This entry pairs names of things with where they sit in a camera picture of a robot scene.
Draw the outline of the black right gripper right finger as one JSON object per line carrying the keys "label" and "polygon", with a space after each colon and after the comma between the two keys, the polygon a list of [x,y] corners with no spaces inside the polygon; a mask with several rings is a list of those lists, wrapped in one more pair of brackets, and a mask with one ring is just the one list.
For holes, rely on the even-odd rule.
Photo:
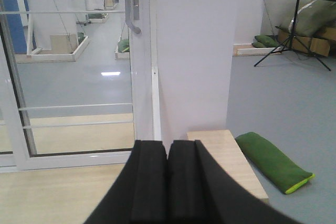
{"label": "black right gripper right finger", "polygon": [[168,166],[170,223],[297,223],[244,189],[199,140],[175,140]]}

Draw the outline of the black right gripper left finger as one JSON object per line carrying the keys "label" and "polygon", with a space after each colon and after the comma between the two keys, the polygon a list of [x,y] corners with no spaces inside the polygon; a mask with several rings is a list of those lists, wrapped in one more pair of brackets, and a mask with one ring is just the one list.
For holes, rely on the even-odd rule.
{"label": "black right gripper left finger", "polygon": [[166,223],[167,158],[160,141],[134,142],[121,173],[86,223]]}

